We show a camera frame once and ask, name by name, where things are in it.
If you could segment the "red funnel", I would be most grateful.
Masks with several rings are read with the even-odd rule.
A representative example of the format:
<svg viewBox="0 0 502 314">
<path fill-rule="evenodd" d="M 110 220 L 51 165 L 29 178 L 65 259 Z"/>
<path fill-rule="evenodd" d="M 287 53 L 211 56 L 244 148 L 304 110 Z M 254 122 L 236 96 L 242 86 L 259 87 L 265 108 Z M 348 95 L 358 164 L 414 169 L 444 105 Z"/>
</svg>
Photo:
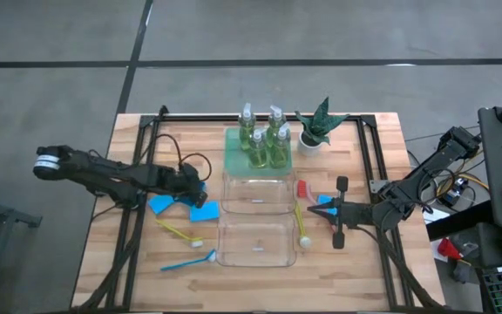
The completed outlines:
<svg viewBox="0 0 502 314">
<path fill-rule="evenodd" d="M 443 238 L 439 243 L 438 254 L 453 260 L 461 260 L 463 258 L 463 255 L 448 238 Z"/>
</svg>

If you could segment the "clear yellow soap pump bottle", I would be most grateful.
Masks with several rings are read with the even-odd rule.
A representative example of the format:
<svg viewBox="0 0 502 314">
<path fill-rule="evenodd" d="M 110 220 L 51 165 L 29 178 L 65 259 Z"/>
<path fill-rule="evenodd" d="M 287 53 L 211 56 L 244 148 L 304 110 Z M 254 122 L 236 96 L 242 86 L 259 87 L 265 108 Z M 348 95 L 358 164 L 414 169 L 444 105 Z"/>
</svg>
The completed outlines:
<svg viewBox="0 0 502 314">
<path fill-rule="evenodd" d="M 249 141 L 252 138 L 254 126 L 256 123 L 256 117 L 252 112 L 250 103 L 246 103 L 244 105 L 243 110 L 238 117 L 238 123 L 240 126 L 240 146 L 243 151 L 247 151 L 250 148 Z"/>
<path fill-rule="evenodd" d="M 265 129 L 255 129 L 249 138 L 248 158 L 252 168 L 264 168 L 268 163 Z"/>
<path fill-rule="evenodd" d="M 272 105 L 270 110 L 271 113 L 268 116 L 267 129 L 267 144 L 269 147 L 273 145 L 274 137 L 277 135 L 281 126 L 287 121 L 280 107 Z"/>
<path fill-rule="evenodd" d="M 289 123 L 284 123 L 273 135 L 273 143 L 270 148 L 270 166 L 272 168 L 283 168 L 288 164 L 288 154 L 290 151 L 290 130 Z"/>
</svg>

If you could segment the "teal plastic tray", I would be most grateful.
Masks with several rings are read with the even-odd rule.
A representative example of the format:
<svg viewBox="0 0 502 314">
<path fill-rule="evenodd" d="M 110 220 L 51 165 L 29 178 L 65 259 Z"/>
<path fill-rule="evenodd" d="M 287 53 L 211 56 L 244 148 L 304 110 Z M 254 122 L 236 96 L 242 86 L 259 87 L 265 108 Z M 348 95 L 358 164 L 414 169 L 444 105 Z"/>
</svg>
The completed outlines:
<svg viewBox="0 0 502 314">
<path fill-rule="evenodd" d="M 266 152 L 265 167 L 252 167 L 249 159 L 250 153 L 241 149 L 239 127 L 229 127 L 226 130 L 224 169 L 229 175 L 237 177 L 276 177 L 290 175 L 293 172 L 291 150 L 287 152 L 287 163 L 284 167 L 273 167 L 271 149 L 266 147 Z"/>
</svg>

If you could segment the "potted snake plant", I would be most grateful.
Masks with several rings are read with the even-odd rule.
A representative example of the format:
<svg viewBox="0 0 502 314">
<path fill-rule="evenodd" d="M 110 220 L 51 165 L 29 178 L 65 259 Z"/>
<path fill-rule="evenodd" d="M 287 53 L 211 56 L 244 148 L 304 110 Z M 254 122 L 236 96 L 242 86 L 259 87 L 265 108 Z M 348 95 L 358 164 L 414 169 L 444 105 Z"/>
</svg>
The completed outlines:
<svg viewBox="0 0 502 314">
<path fill-rule="evenodd" d="M 298 152 L 305 156 L 319 153 L 323 143 L 330 145 L 329 133 L 340 126 L 349 115 L 330 115 L 329 98 L 326 98 L 315 110 L 312 117 L 306 117 L 295 111 L 295 117 L 302 123 L 298 137 Z"/>
</svg>

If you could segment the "blue dish brush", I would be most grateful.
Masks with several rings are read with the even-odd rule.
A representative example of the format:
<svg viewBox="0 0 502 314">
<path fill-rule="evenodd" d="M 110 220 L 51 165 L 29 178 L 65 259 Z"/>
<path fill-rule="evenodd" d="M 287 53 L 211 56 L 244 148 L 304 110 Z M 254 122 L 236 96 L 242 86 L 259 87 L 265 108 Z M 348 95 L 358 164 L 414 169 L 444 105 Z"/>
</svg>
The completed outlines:
<svg viewBox="0 0 502 314">
<path fill-rule="evenodd" d="M 186 261 L 183 263 L 177 263 L 174 265 L 164 266 L 164 267 L 161 267 L 160 270 L 161 271 L 176 270 L 176 269 L 184 268 L 186 266 L 191 266 L 191 265 L 198 264 L 198 263 L 213 263 L 215 261 L 216 261 L 216 250 L 212 249 L 202 258 L 191 260 L 191 261 Z"/>
</svg>

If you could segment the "red dish brush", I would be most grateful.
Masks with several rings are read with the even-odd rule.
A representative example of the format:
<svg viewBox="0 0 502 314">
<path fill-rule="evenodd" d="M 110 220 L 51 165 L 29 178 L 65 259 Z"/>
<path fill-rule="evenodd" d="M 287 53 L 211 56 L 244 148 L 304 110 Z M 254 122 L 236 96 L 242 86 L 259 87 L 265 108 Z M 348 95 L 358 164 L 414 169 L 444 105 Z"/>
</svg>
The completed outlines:
<svg viewBox="0 0 502 314">
<path fill-rule="evenodd" d="M 299 198 L 307 199 L 313 205 L 318 204 L 311 193 L 310 185 L 305 180 L 299 180 L 296 183 L 296 194 Z"/>
</svg>

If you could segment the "black beam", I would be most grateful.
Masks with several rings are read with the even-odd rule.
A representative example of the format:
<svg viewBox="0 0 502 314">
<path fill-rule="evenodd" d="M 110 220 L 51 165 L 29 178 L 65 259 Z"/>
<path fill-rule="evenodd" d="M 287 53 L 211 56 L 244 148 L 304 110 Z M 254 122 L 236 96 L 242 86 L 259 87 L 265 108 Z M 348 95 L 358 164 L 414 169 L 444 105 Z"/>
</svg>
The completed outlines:
<svg viewBox="0 0 502 314">
<path fill-rule="evenodd" d="M 426 228 L 431 241 L 474 227 L 480 222 L 491 223 L 492 205 L 481 202 L 471 208 L 429 223 Z"/>
</svg>

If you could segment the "small electronics box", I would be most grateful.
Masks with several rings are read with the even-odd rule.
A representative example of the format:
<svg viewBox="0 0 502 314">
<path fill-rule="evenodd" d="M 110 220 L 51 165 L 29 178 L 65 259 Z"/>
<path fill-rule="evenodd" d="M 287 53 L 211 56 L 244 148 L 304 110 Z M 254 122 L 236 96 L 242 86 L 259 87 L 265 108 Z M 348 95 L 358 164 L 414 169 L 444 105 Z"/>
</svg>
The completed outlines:
<svg viewBox="0 0 502 314">
<path fill-rule="evenodd" d="M 449 187 L 448 191 L 441 197 L 441 202 L 447 207 L 453 207 L 462 193 L 468 188 L 469 181 L 465 178 L 457 178 Z"/>
</svg>

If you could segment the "clear plastic container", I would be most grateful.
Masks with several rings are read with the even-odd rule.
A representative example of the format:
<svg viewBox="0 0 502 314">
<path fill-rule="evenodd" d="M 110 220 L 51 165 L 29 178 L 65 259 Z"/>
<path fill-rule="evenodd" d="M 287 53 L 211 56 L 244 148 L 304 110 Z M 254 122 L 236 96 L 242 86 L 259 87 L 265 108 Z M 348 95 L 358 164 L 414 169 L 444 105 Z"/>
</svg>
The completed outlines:
<svg viewBox="0 0 502 314">
<path fill-rule="evenodd" d="M 222 209 L 230 214 L 283 215 L 295 209 L 295 177 L 223 177 Z"/>
<path fill-rule="evenodd" d="M 222 266 L 282 268 L 295 263 L 291 215 L 224 214 L 218 221 L 216 260 Z"/>
</svg>

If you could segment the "yellow dish brush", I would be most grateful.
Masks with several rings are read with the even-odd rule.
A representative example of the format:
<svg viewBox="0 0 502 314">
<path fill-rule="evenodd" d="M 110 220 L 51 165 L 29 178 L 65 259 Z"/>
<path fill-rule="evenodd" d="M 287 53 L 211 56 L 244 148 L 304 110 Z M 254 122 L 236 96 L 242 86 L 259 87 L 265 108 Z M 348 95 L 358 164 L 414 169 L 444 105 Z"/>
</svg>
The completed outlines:
<svg viewBox="0 0 502 314">
<path fill-rule="evenodd" d="M 295 203 L 295 218 L 299 229 L 299 245 L 303 249 L 308 249 L 312 245 L 311 239 L 308 237 L 306 229 L 304 227 L 304 220 L 302 217 L 302 209 L 300 203 L 297 201 Z"/>
<path fill-rule="evenodd" d="M 156 219 L 155 222 L 160 225 L 162 228 L 166 229 L 167 231 L 171 232 L 175 236 L 179 237 L 180 239 L 184 240 L 189 244 L 191 248 L 199 248 L 203 246 L 203 239 L 201 237 L 191 237 L 189 235 L 186 235 L 185 233 L 181 232 L 179 229 L 175 228 L 174 226 L 168 224 L 165 221 Z"/>
</svg>

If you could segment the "white paper sheet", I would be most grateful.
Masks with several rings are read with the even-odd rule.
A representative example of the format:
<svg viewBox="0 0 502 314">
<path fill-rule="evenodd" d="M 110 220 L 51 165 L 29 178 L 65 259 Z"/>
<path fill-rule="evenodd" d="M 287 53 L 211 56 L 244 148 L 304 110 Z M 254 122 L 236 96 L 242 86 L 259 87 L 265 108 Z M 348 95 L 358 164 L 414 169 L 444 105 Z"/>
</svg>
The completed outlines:
<svg viewBox="0 0 502 314">
<path fill-rule="evenodd" d="M 430 224 L 432 222 L 449 217 L 450 214 L 446 211 L 440 210 L 438 208 L 431 208 L 431 211 L 424 210 L 423 218 L 425 224 Z"/>
</svg>

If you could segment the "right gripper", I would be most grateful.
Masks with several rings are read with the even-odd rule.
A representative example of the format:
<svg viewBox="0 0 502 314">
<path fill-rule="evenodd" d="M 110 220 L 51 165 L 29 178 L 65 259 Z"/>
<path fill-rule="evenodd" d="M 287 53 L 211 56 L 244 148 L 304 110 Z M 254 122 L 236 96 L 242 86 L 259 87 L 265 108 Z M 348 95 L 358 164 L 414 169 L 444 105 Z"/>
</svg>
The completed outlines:
<svg viewBox="0 0 502 314">
<path fill-rule="evenodd" d="M 370 205 L 345 201 L 344 196 L 348 191 L 349 179 L 346 176 L 339 176 L 336 179 L 336 189 L 339 195 L 328 203 L 317 204 L 307 207 L 307 210 L 315 215 L 326 219 L 329 223 L 334 223 L 336 231 L 332 237 L 334 249 L 344 248 L 345 235 L 343 226 L 349 229 L 357 227 L 359 224 L 370 224 Z M 336 215 L 325 211 L 326 208 L 336 208 Z"/>
</svg>

